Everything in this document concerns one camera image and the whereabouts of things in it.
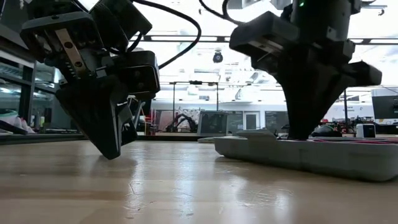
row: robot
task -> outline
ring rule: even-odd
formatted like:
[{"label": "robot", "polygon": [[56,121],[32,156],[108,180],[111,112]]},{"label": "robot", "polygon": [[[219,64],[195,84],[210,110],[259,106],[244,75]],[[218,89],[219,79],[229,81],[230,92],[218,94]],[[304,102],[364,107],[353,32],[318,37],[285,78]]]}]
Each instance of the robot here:
[{"label": "robot", "polygon": [[[162,65],[151,51],[133,51],[152,25],[132,2],[190,21],[198,29],[196,40]],[[348,63],[355,48],[347,39],[349,18],[360,12],[360,0],[293,0],[281,17],[266,12],[247,23],[230,19],[227,4],[218,17],[238,24],[229,47],[282,85],[289,139],[306,140],[345,88],[380,84],[379,70]],[[37,61],[62,72],[57,99],[108,159],[137,138],[127,96],[154,98],[159,69],[192,49],[201,36],[191,17],[145,0],[100,0],[90,11],[78,1],[33,0],[27,8],[30,20],[22,27],[22,40]],[[129,46],[134,35],[138,38]]]}]

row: desk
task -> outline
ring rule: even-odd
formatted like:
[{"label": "desk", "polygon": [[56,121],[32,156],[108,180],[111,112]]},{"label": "desk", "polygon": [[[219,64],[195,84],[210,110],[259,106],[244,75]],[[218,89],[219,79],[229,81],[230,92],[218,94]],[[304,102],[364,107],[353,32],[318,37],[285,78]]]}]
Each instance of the desk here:
[{"label": "desk", "polygon": [[398,223],[398,183],[370,184],[219,157],[211,144],[0,146],[0,223]]}]

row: white wall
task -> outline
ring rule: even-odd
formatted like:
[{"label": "white wall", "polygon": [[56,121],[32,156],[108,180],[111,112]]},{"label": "white wall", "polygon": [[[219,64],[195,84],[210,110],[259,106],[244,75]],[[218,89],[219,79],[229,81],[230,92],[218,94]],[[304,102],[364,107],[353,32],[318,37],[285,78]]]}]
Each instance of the white wall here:
[{"label": "white wall", "polygon": [[[374,117],[372,103],[352,103],[348,102],[348,117]],[[179,107],[182,109],[201,109],[201,110],[216,110],[215,101],[176,101],[175,109]],[[172,110],[173,101],[155,100],[152,102],[152,109],[155,110]],[[259,111],[260,125],[266,125],[266,111],[287,111],[286,104],[264,104],[258,103],[220,103],[219,110],[225,111]],[[344,103],[335,103],[325,115],[325,119],[332,120],[333,118],[340,119],[345,117]]]}]

